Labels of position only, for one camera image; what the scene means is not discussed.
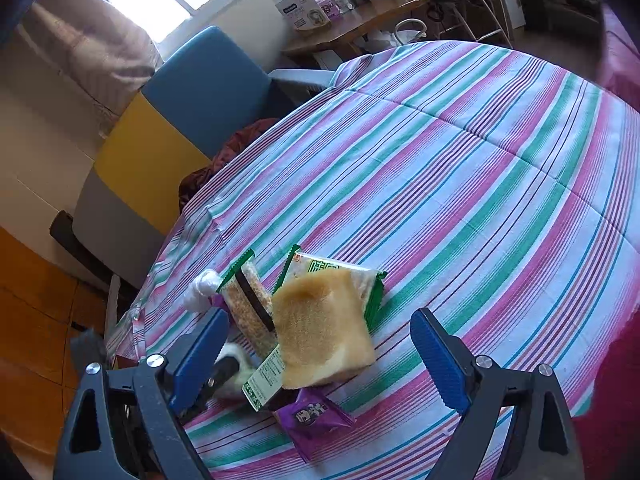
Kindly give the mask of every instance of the wooden desk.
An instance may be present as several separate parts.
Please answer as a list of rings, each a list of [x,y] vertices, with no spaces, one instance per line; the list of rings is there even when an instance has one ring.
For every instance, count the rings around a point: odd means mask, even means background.
[[[307,35],[296,34],[282,49],[285,56],[297,58],[323,50],[333,50],[348,61],[361,56],[363,51],[353,40],[371,32],[381,24],[399,18],[403,14],[423,6],[428,0],[387,0],[365,4],[347,12],[331,26]]]

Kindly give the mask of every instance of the table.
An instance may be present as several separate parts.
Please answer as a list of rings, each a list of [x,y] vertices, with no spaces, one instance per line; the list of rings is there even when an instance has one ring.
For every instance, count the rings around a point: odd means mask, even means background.
[[[331,22],[331,27],[323,28],[308,35],[297,33],[282,49],[285,56],[297,58],[323,50],[333,50],[344,61],[361,56],[363,51],[353,44],[353,40],[381,24],[396,20],[412,10],[423,6],[428,0],[385,0],[361,5],[347,12],[339,20]]]
[[[298,243],[389,273],[376,363],[325,388],[356,426],[305,464],[270,415],[213,401],[187,432],[215,478],[424,478],[458,416],[409,338],[422,306],[475,354],[552,365],[579,413],[640,290],[639,126],[607,91],[501,47],[433,41],[344,63],[189,202],[109,350],[166,351],[198,320],[180,300],[194,276],[251,247],[272,287]],[[507,427],[503,413],[478,478]]]

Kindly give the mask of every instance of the multicolored chair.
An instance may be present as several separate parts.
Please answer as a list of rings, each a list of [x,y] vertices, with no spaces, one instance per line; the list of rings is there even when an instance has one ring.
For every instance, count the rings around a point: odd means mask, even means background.
[[[98,154],[73,218],[57,218],[52,235],[100,278],[114,272],[139,288],[178,218],[182,179],[209,164],[237,130],[295,109],[277,81],[321,90],[332,75],[267,75],[219,28],[207,28],[130,102]]]

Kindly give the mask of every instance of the orange tiled floor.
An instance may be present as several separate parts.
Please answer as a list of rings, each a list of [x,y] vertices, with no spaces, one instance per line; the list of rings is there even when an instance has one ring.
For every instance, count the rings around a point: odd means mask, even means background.
[[[2,228],[0,254],[0,429],[49,463],[78,385],[71,323],[103,332],[106,304]]]

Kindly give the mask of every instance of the blue gripper pad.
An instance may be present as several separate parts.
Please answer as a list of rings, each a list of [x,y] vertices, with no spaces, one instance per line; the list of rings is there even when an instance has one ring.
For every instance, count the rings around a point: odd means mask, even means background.
[[[438,334],[438,328],[443,332],[443,336],[449,337],[439,323],[438,327],[434,327],[421,309],[412,314],[409,322],[411,340],[427,367],[442,401],[447,407],[464,415],[471,405],[466,392],[466,376]]]
[[[220,308],[212,308],[198,322],[192,333],[180,336],[167,352],[170,364],[172,352],[182,354],[173,371],[171,397],[168,403],[177,415],[196,401],[204,383],[210,377],[211,369],[228,332],[228,315]]]

